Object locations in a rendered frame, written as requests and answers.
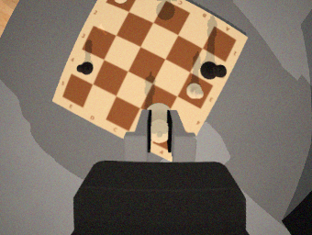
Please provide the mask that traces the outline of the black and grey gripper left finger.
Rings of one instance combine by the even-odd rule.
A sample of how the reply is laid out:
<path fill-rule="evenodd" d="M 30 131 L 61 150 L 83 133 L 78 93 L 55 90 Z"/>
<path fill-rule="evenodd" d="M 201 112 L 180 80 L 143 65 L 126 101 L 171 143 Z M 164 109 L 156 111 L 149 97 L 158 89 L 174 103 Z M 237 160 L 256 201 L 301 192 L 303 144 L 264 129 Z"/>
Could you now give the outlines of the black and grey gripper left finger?
<path fill-rule="evenodd" d="M 151 109 L 142 109 L 135 131 L 124 135 L 125 162 L 147 162 L 150 152 Z"/>

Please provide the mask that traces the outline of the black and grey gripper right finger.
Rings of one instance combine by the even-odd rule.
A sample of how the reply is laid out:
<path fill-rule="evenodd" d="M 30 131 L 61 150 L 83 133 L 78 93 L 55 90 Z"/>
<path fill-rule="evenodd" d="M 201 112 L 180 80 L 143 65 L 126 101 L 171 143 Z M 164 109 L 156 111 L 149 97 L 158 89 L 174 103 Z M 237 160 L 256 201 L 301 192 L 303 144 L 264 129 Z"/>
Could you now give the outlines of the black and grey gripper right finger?
<path fill-rule="evenodd" d="M 195 162 L 197 136 L 186 132 L 177 110 L 167 110 L 168 152 L 172 162 Z"/>

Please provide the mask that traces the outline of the brown and cream chessboard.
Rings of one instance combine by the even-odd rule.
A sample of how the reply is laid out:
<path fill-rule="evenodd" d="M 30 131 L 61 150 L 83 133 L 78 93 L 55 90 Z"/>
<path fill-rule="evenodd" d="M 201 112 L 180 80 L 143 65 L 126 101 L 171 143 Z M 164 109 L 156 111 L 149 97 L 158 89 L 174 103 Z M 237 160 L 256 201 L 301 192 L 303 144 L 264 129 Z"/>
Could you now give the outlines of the brown and cream chessboard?
<path fill-rule="evenodd" d="M 141 109 L 163 103 L 197 135 L 248 37 L 185 0 L 97 0 L 65 65 L 52 101 L 124 139 Z M 90 62 L 90 74 L 78 73 Z M 227 68 L 205 79 L 204 62 Z M 201 98 L 186 93 L 199 84 Z"/>

